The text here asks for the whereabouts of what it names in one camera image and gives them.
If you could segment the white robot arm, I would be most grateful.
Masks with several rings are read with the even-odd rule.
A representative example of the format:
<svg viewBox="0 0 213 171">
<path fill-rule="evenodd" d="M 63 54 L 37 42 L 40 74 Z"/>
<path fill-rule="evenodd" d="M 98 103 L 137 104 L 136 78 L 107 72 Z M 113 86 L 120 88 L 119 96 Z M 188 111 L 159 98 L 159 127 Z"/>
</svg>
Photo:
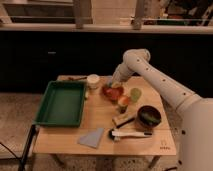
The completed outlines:
<svg viewBox="0 0 213 171">
<path fill-rule="evenodd" d="M 149 64 L 147 49 L 124 52 L 112 76 L 126 82 L 142 76 L 182 117 L 177 171 L 213 171 L 213 98 L 203 98 Z"/>
</svg>

